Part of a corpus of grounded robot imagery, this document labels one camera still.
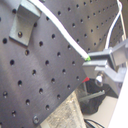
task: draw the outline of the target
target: hole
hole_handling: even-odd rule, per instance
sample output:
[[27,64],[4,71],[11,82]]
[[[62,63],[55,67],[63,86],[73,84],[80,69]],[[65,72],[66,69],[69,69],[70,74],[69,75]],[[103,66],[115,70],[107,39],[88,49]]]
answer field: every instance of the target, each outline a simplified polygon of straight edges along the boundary
[[16,111],[12,111],[12,116],[16,117]]
[[90,48],[88,48],[88,52],[90,52]]
[[87,38],[87,34],[84,34],[84,37]]
[[50,20],[49,17],[46,16],[46,20],[49,21]]
[[72,24],[72,27],[75,28],[75,23]]
[[4,98],[7,98],[7,96],[8,96],[8,93],[5,91],[5,92],[3,93],[3,97],[4,97]]
[[79,8],[79,4],[77,4],[76,7]]
[[90,0],[90,3],[92,3],[92,0]]
[[29,50],[25,51],[25,55],[28,56],[29,55]]
[[3,44],[7,44],[7,38],[3,39]]
[[99,29],[99,26],[96,26],[97,29]]
[[12,10],[12,13],[16,14],[16,9],[13,9],[13,10]]
[[37,23],[34,24],[34,27],[37,27]]
[[77,39],[77,40],[76,40],[76,42],[77,42],[77,43],[80,43],[80,40],[79,40],[79,39]]
[[49,61],[48,61],[48,60],[46,60],[45,65],[46,65],[46,66],[48,66],[48,65],[49,65]]
[[101,11],[99,10],[99,11],[98,11],[98,13],[100,14],[100,13],[101,13]]
[[34,116],[34,118],[33,118],[33,123],[34,123],[34,124],[38,124],[38,123],[39,123],[39,119],[38,119],[37,116]]
[[86,6],[86,2],[84,2],[84,6]]
[[72,61],[72,65],[75,66],[75,61]]
[[68,49],[71,50],[71,46],[70,45],[68,45]]
[[58,11],[58,15],[59,15],[59,16],[61,15],[61,12],[60,12],[60,11]]
[[58,52],[58,53],[57,53],[57,56],[58,56],[58,57],[61,57],[61,53],[60,53],[60,52]]
[[62,70],[62,73],[63,73],[63,74],[66,74],[66,70],[65,70],[65,69],[63,69],[63,70]]
[[93,13],[93,16],[96,16],[96,13]]
[[18,37],[21,38],[23,36],[22,32],[18,32]]
[[80,22],[83,23],[83,19],[81,19]]
[[91,33],[93,33],[93,29],[91,29]]
[[88,19],[90,19],[90,16],[87,16]]
[[54,78],[52,78],[52,79],[51,79],[51,82],[54,84],[54,83],[55,83],[55,79],[54,79]]
[[46,110],[49,110],[50,109],[50,106],[49,105],[46,105]]
[[60,94],[57,95],[57,99],[60,100]]
[[55,34],[52,34],[52,39],[55,39]]
[[71,86],[70,86],[70,85],[68,85],[68,86],[67,86],[67,88],[68,88],[68,89],[71,89]]
[[70,8],[70,7],[68,7],[68,11],[69,11],[69,12],[71,11],[71,8]]
[[26,105],[30,105],[30,100],[29,99],[26,100]]
[[39,89],[39,93],[43,94],[43,89],[42,88]]
[[19,86],[19,87],[22,86],[22,81],[21,81],[21,80],[18,81],[18,86]]
[[102,23],[101,23],[101,25],[103,26],[103,25],[104,25],[104,23],[102,22]]
[[40,42],[39,42],[39,46],[40,46],[40,47],[43,46],[43,41],[40,41]]
[[2,122],[0,122],[0,128],[2,128]]
[[32,75],[36,75],[36,70],[32,70]]
[[76,79],[79,81],[79,80],[80,80],[80,79],[79,79],[79,76],[77,76]]
[[15,64],[15,61],[14,60],[11,60],[10,61],[10,65],[13,66]]

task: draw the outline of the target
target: gray panel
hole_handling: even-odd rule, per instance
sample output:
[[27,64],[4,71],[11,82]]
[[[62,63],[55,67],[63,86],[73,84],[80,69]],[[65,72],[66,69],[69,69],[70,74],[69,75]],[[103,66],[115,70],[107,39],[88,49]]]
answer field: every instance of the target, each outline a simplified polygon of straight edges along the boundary
[[[20,2],[0,0],[2,128],[35,128],[34,116],[40,124],[86,77],[80,55],[44,14],[35,24],[28,47],[9,38],[15,17],[13,9]],[[105,34],[118,12],[116,0],[49,0],[45,5],[85,50],[104,49]]]

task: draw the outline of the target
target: wire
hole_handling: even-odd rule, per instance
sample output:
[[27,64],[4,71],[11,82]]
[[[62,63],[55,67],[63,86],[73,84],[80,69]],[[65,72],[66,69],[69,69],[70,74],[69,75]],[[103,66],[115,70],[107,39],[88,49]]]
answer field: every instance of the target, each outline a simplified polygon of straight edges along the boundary
[[109,47],[109,43],[110,43],[110,38],[111,38],[111,34],[112,34],[112,31],[113,31],[113,28],[119,18],[119,16],[121,15],[121,11],[122,11],[122,3],[120,1],[117,1],[118,2],[118,7],[119,7],[119,12],[116,16],[116,18],[114,19],[110,29],[109,29],[109,32],[108,32],[108,35],[107,35],[107,39],[106,39],[106,45],[105,45],[105,49],[108,49]]
[[99,124],[99,123],[97,123],[97,122],[95,122],[95,121],[93,121],[93,120],[90,120],[90,119],[84,119],[84,122],[85,122],[85,123],[86,123],[87,121],[93,122],[93,123],[99,125],[100,127],[105,128],[104,126],[102,126],[101,124]]
[[67,30],[64,28],[62,23],[57,19],[57,17],[39,0],[29,0],[32,4],[34,4],[38,9],[40,9],[47,17],[51,19],[54,25],[58,28],[64,38],[69,42],[69,44],[85,59],[90,60],[89,55],[84,51],[76,41],[70,36]]

